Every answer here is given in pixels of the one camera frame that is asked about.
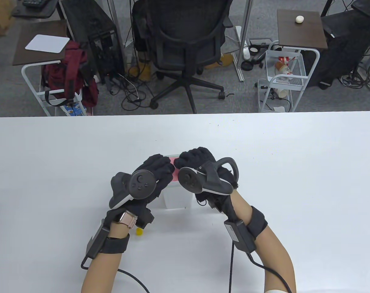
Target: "gray carpet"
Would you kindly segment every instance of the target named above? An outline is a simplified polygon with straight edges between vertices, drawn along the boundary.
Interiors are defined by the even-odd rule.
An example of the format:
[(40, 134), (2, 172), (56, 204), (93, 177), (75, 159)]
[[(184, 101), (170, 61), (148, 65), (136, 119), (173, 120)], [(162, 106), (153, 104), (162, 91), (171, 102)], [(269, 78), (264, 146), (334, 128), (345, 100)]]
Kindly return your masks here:
[[(322, 11), (325, 0), (254, 0), (248, 38), (271, 37), (277, 39), (277, 9), (300, 9)], [(235, 25), (242, 23), (242, 13), (245, 0), (234, 0), (230, 10), (230, 18)], [(128, 1), (116, 1), (116, 8), (121, 35), (125, 39), (129, 22)], [(330, 13), (343, 11), (341, 0), (336, 0)], [(44, 116), (44, 112), (29, 91), (20, 74), (21, 67), (11, 66), (13, 54), (24, 21), (18, 20), (5, 37), (0, 37), (0, 117), (2, 116)], [(235, 37), (233, 29), (228, 29), (226, 35)], [(227, 38), (222, 47), (222, 52), (232, 51), (238, 48), (238, 44)], [(217, 99), (217, 91), (192, 88), (198, 113), (253, 113), (257, 112), (256, 89), (253, 84), (263, 78), (263, 71), (255, 67), (253, 71), (244, 72), (245, 82), (240, 83), (233, 65), (226, 68), (205, 70), (200, 77), (206, 81), (214, 82), (225, 87), (225, 92), (233, 93), (226, 100)], [(38, 84), (39, 70), (31, 70), (32, 80)], [(150, 88), (156, 94), (169, 85), (172, 81), (168, 78), (163, 81), (153, 79)], [(95, 115), (124, 115), (124, 114), (184, 114), (191, 113), (191, 107), (184, 89), (174, 91), (167, 98), (159, 102), (157, 110), (140, 108), (133, 112), (124, 111), (120, 104), (124, 94), (119, 93), (111, 96), (104, 86), (99, 86), (99, 104), (95, 109)], [(151, 95), (147, 96), (144, 105), (148, 105)], [(297, 111), (351, 111), (370, 110), (370, 91), (366, 88), (354, 90), (335, 82), (333, 86), (322, 91), (317, 87), (308, 88), (299, 103)]]

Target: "yellow ball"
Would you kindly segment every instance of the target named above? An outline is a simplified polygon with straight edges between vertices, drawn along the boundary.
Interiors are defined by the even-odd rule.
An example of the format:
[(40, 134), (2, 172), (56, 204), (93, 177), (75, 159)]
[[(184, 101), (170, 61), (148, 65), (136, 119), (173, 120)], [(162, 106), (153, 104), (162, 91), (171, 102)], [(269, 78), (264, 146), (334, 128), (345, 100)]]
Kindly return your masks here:
[(142, 236), (143, 235), (143, 229), (142, 228), (137, 228), (136, 229), (136, 235), (137, 236)]

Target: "chair base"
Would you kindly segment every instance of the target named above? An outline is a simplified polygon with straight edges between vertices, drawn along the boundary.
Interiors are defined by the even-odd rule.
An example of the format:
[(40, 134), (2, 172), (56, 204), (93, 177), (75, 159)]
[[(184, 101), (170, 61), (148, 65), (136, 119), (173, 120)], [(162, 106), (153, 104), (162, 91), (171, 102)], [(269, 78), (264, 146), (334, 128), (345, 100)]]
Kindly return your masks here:
[(207, 82), (207, 81), (202, 81), (202, 80), (194, 78), (194, 77), (185, 77), (183, 74), (181, 75), (181, 74), (173, 74), (173, 73), (166, 73), (166, 72), (157, 71), (156, 76), (159, 80), (162, 80), (166, 76), (166, 77), (170, 77), (172, 79), (175, 79), (176, 81), (173, 84), (171, 84), (168, 88), (164, 89), (163, 91), (161, 91), (159, 94), (157, 94), (156, 96), (154, 96), (151, 99), (151, 102), (150, 102), (150, 108), (151, 109), (158, 108), (157, 101), (159, 99), (168, 95), (174, 89), (177, 89), (177, 88), (182, 86), (186, 90), (186, 94), (188, 95), (189, 103), (190, 103), (190, 106), (192, 107), (193, 113), (197, 114), (196, 106), (194, 105), (192, 91), (190, 89), (191, 84), (202, 86), (203, 88), (218, 89), (218, 90), (220, 90), (218, 98), (219, 99), (225, 99), (224, 87), (222, 87), (221, 85), (213, 84), (213, 83)]

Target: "black glove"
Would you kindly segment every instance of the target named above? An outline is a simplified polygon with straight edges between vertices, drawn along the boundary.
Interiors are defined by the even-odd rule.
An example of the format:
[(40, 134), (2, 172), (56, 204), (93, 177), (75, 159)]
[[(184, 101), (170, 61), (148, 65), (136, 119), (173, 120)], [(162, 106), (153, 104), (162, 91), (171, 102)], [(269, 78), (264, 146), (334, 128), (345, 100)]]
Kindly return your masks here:
[(141, 200), (133, 199), (128, 201), (122, 206), (122, 208), (125, 208), (132, 214), (140, 217), (140, 221), (142, 221), (143, 215), (146, 212), (150, 212), (150, 210), (146, 208), (146, 205), (159, 197), (161, 191), (167, 187), (171, 180), (173, 180), (173, 172), (175, 168), (170, 163), (170, 159), (168, 157), (157, 154), (149, 157), (140, 167), (135, 170), (135, 172), (138, 170), (148, 170), (154, 174), (154, 177), (157, 181), (156, 187), (149, 197)]
[[(181, 169), (182, 167), (197, 169), (207, 161), (216, 162), (215, 158), (207, 148), (199, 147), (188, 152), (181, 153), (179, 158), (174, 160), (174, 166), (177, 169)], [(235, 189), (238, 188), (238, 183), (235, 181), (234, 175), (228, 169), (219, 167), (217, 173), (221, 179), (229, 182)], [(202, 192), (200, 194), (196, 194), (196, 199), (199, 202), (208, 201), (211, 207), (216, 207), (218, 210), (223, 211), (229, 218), (234, 217), (234, 215), (232, 215), (233, 208), (231, 198), (229, 196)]]

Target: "keyboard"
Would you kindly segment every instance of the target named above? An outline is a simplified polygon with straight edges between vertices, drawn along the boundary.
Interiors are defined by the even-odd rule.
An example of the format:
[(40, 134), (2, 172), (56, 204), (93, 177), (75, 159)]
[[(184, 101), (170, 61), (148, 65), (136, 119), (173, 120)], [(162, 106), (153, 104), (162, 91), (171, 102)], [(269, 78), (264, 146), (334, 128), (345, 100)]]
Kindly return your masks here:
[(23, 0), (22, 5), (31, 8), (42, 8), (49, 0)]

